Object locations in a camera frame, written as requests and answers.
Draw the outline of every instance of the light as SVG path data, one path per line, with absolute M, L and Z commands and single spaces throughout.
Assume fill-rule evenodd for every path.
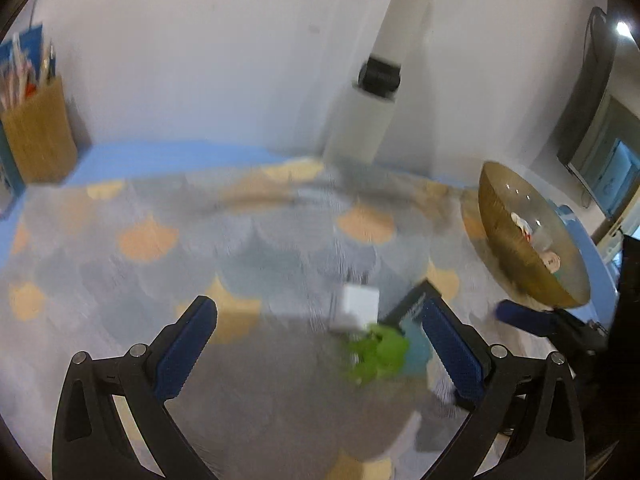
M 631 35 L 631 29 L 625 22 L 618 22 L 618 26 L 616 27 L 616 31 L 620 36 L 624 36 L 625 38 L 629 38 L 632 40 L 634 37 Z

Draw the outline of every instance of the pen holder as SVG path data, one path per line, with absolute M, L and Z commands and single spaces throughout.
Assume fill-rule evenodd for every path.
M 59 183 L 76 166 L 78 149 L 59 77 L 0 120 L 25 184 Z

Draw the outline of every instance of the black joint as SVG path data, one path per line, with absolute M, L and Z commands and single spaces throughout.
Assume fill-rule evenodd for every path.
M 362 65 L 358 88 L 369 94 L 392 99 L 400 86 L 400 66 L 370 56 Z

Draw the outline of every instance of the patterned tablecloth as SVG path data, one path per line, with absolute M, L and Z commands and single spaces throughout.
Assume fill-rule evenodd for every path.
M 122 355 L 207 294 L 218 327 L 167 407 L 220 478 L 415 480 L 465 416 L 439 358 L 418 378 L 358 387 L 326 326 L 340 283 L 378 287 L 387 312 L 425 276 L 488 343 L 549 352 L 494 319 L 497 301 L 527 298 L 498 270 L 473 190 L 308 159 L 30 189 L 0 274 L 0 412 L 50 477 L 71 356 Z

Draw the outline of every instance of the white cube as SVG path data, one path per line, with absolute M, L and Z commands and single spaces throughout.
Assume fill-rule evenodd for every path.
M 378 322 L 380 291 L 372 286 L 346 283 L 334 297 L 330 329 L 336 332 L 366 332 Z

